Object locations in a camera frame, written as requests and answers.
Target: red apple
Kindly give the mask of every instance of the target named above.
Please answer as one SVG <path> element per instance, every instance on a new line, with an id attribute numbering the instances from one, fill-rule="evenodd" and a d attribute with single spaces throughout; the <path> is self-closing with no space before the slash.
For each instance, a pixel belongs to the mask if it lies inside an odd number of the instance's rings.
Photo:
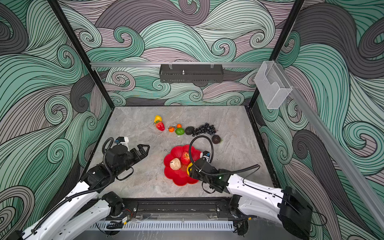
<path id="1" fill-rule="evenodd" d="M 182 164 L 188 165 L 191 162 L 191 159 L 189 158 L 189 153 L 187 151 L 184 151 L 183 154 L 181 155 L 180 159 Z"/>

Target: white vent grill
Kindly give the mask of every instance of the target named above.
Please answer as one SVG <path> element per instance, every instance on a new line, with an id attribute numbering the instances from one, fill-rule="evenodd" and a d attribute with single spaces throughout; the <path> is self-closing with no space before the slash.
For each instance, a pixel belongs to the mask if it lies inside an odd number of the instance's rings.
<path id="1" fill-rule="evenodd" d="M 89 230 L 109 231 L 106 228 L 108 221 L 98 221 Z M 230 221 L 206 220 L 206 221 L 160 221 L 145 220 L 128 222 L 121 229 L 123 231 L 175 231 L 175 230 L 199 230 L 199 231 L 234 231 L 233 223 Z"/>

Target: yellow part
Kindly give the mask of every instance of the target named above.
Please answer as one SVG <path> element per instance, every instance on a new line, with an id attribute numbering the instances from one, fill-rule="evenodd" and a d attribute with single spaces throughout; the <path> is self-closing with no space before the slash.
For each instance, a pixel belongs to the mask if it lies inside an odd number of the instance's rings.
<path id="1" fill-rule="evenodd" d="M 189 176 L 189 168 L 192 166 L 193 164 L 192 163 L 190 163 L 189 165 L 188 165 L 188 167 L 187 167 L 187 174 L 188 174 L 188 176 Z"/>
<path id="2" fill-rule="evenodd" d="M 159 115 L 156 115 L 155 116 L 155 121 L 153 121 L 153 122 L 157 122 L 157 121 L 162 121 L 163 119 L 159 116 Z"/>

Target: walnut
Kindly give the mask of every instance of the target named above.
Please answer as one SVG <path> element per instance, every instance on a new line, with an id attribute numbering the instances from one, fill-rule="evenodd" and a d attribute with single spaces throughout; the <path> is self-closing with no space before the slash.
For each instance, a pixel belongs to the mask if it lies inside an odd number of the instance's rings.
<path id="1" fill-rule="evenodd" d="M 179 170 L 181 168 L 181 162 L 178 158 L 174 158 L 172 159 L 172 161 L 169 163 L 169 166 L 173 169 L 173 170 Z"/>

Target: clear plastic box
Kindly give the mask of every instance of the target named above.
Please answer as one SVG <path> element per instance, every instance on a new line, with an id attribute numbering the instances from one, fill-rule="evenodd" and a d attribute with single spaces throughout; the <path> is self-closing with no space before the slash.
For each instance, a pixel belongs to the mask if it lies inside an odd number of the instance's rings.
<path id="1" fill-rule="evenodd" d="M 284 68 L 274 61 L 264 61 L 255 76 L 255 83 L 267 109 L 278 109 L 292 91 Z"/>

